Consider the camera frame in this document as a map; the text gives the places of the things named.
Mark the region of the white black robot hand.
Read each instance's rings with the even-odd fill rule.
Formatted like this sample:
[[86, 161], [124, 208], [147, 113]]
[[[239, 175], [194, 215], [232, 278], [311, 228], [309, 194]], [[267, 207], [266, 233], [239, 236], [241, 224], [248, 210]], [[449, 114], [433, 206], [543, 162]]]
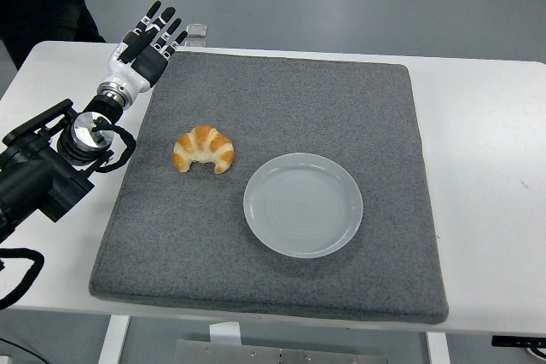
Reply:
[[97, 89], [99, 95], [110, 95], [122, 106], [129, 106], [157, 84], [187, 37], [186, 31], [178, 30], [182, 20], [175, 13], [173, 7], [163, 9], [161, 2], [153, 3], [111, 54], [109, 74]]

